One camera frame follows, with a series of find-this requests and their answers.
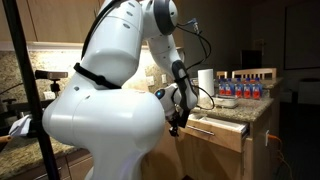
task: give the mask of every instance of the bottle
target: bottle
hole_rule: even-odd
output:
[[[246,81],[243,84],[243,97],[246,99],[251,98],[250,78],[246,78]]]
[[[220,78],[219,81],[219,95],[226,95],[224,79]]]
[[[260,78],[255,78],[255,83],[252,87],[252,97],[253,99],[261,99],[262,97],[262,84],[260,83]]]
[[[226,96],[231,96],[231,88],[228,80],[225,82],[224,86],[225,86]]]
[[[237,98],[243,97],[243,84],[241,82],[241,78],[237,78],[237,82],[234,86],[234,90]]]
[[[235,89],[234,89],[234,83],[232,82],[231,78],[228,78],[228,89],[226,87],[226,95],[228,96],[234,96],[235,95]]]

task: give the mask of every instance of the drawer handle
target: drawer handle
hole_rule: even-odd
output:
[[[43,178],[43,177],[46,177],[46,176],[48,176],[47,173],[46,173],[46,174],[42,174],[41,176],[38,176],[38,177],[34,178],[33,180],[39,180],[39,179],[41,179],[41,178]]]
[[[199,129],[199,128],[196,128],[196,127],[193,127],[193,126],[189,126],[189,125],[187,125],[187,127],[190,128],[190,129],[193,129],[193,130],[196,130],[196,131],[200,131],[200,132],[203,132],[203,133],[210,134],[210,135],[214,136],[213,132],[205,131],[203,129]]]

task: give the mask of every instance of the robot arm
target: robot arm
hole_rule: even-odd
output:
[[[177,9],[170,0],[142,1],[141,4],[144,22],[147,23],[144,26],[144,38],[148,42],[152,57],[175,81],[175,84],[160,89],[155,94],[172,126],[170,134],[178,136],[178,126],[185,127],[190,110],[197,104],[197,96],[171,35],[177,24]]]

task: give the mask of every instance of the wooden cabinet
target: wooden cabinet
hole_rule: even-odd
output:
[[[39,42],[83,43],[100,7],[98,0],[28,0]]]
[[[57,159],[57,167],[60,175],[60,179],[66,179],[70,177],[69,168],[65,157]],[[29,170],[28,172],[22,173],[18,176],[11,178],[10,180],[21,180],[21,179],[33,179],[33,180],[45,180],[48,179],[46,168],[44,165]]]
[[[271,118],[272,105],[256,121],[248,122],[248,134],[239,133],[236,126],[238,130],[231,130],[225,124],[189,119],[187,125],[195,129],[181,129],[179,137],[173,138],[166,125],[159,144],[143,158],[142,179],[269,180],[271,150],[265,146],[265,133]]]
[[[243,139],[248,135],[248,123],[231,123],[214,118],[201,117],[201,120],[190,118],[188,126],[181,131],[197,138],[220,145],[233,151],[242,152]]]
[[[78,150],[56,160],[61,180],[83,180],[93,167],[93,159],[87,150]],[[47,180],[45,165],[33,168],[9,180]]]
[[[72,180],[85,179],[89,170],[93,167],[93,159],[87,150],[80,150],[66,156]]]
[[[18,4],[19,14],[26,40],[37,41],[27,1],[17,0],[16,2]],[[12,41],[2,1],[0,3],[0,41]]]
[[[104,0],[99,0],[100,7],[102,6],[103,3],[104,3]]]

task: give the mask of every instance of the paper towel roll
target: paper towel roll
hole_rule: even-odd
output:
[[[213,69],[204,69],[198,71],[199,87],[207,91],[210,96],[214,95]],[[208,97],[208,95],[199,89],[200,97]]]

